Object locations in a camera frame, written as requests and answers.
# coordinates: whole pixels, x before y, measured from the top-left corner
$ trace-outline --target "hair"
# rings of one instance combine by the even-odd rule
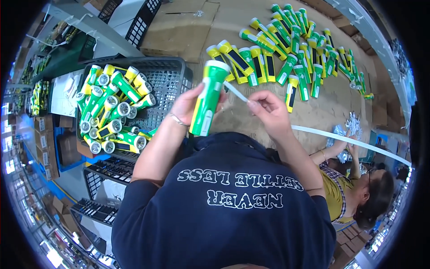
[[[377,218],[388,210],[394,193],[393,175],[385,171],[381,180],[369,184],[369,199],[357,207],[354,219],[360,229],[369,230],[376,224]]]

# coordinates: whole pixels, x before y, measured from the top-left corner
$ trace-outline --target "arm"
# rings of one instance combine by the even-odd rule
[[[285,103],[272,92],[264,90],[249,97],[248,107],[263,122],[276,144],[281,161],[291,167],[308,194],[326,197],[323,177],[294,136]]]
[[[200,83],[196,88],[181,94],[172,107],[171,113],[185,125],[189,126],[191,124],[194,106],[203,88],[204,84]],[[226,99],[225,92],[221,91],[217,111],[221,108],[221,103],[225,102]],[[185,125],[180,125],[170,116],[163,120],[157,132],[137,159],[130,182],[145,179],[157,185],[164,183],[164,179],[166,179],[172,168],[175,156],[188,131],[188,127]]]
[[[348,130],[346,137],[349,137],[350,134],[351,134],[351,131]],[[341,153],[346,146],[347,146],[346,142],[336,140],[333,146],[315,152],[310,156],[310,158],[316,165],[319,165],[320,163],[328,159],[338,156],[339,153]]]

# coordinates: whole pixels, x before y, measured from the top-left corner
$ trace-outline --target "packaging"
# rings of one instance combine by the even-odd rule
[[[52,120],[52,114],[46,115],[44,117],[34,117],[34,129],[39,133],[53,131],[54,124]]]

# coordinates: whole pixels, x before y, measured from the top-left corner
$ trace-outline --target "box stack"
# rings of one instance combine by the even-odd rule
[[[54,125],[52,115],[34,118],[37,161],[45,179],[50,181],[60,177],[55,156]]]
[[[366,231],[358,228],[353,224],[342,231],[336,233],[336,247],[333,254],[334,263],[330,269],[344,268],[359,252],[366,243],[371,239]]]

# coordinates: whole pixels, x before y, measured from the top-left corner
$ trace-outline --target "white plastic strip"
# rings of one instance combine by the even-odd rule
[[[317,129],[309,128],[309,127],[302,127],[302,126],[297,126],[297,125],[292,125],[291,127],[293,128],[293,130],[304,131],[304,132],[308,132],[308,133],[314,133],[314,134],[318,134],[318,135],[321,135],[321,136],[327,136],[327,137],[331,137],[331,138],[334,138],[334,139],[337,139],[337,140],[342,140],[342,141],[347,142],[347,143],[358,145],[360,147],[367,148],[367,149],[373,150],[375,152],[381,153],[381,154],[383,154],[385,156],[393,158],[394,160],[398,160],[399,162],[402,162],[402,163],[406,164],[409,167],[412,166],[411,162],[403,159],[400,156],[397,156],[397,155],[395,155],[395,154],[393,154],[391,152],[388,152],[386,150],[383,150],[381,148],[378,148],[378,147],[375,147],[375,146],[363,143],[361,141],[351,139],[349,137],[340,136],[338,134],[329,133],[329,132],[326,132],[326,131],[321,131],[321,130],[317,130]]]

